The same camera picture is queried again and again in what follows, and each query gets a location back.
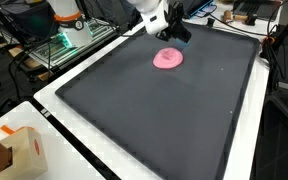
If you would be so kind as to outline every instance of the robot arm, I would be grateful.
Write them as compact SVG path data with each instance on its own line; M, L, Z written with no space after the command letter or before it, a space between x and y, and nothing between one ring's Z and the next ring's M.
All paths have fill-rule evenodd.
M171 37L188 43L191 33L182 25L183 4L168 0L128 0L141 13L148 34L168 41Z

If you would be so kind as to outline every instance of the white table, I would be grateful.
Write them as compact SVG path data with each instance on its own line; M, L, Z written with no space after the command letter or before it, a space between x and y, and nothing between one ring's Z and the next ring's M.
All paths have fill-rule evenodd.
M24 102L0 118L0 127L16 130L31 126L41 134L48 171L37 180L105 178L29 103ZM7 136L0 130L0 140Z
M214 13L220 18L225 10L232 9L232 6L218 4ZM191 23L206 24L205 19L191 20ZM265 21L257 21L257 26L249 27L239 23L233 23L241 29L259 33L266 32ZM128 35L134 34L143 27L143 24L136 26ZM121 149L112 140L106 137L101 131L82 116L73 111L68 105L62 102L55 91L70 79L78 75L98 59L103 57L112 49L127 38L120 37L107 45L96 54L90 56L81 64L58 78L34 95L34 98L41 103L49 112L57 118L70 132L72 132L82 143L85 144L97 157L99 157L112 171L123 180L154 180L161 179L152 171L139 163L134 157ZM254 63L250 80L246 89L246 97L243 102L237 129L235 132L229 161L225 173L225 180L246 180L249 179L252 160L255 151L255 144L259 129L259 122L264 102L266 85L268 81L269 68L266 61L259 56Z

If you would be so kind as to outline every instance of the pink dough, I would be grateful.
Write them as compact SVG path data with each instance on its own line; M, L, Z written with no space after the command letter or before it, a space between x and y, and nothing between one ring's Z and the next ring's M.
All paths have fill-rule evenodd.
M160 69L171 69L180 65L182 61L183 55L179 50L164 48L156 54L153 64Z

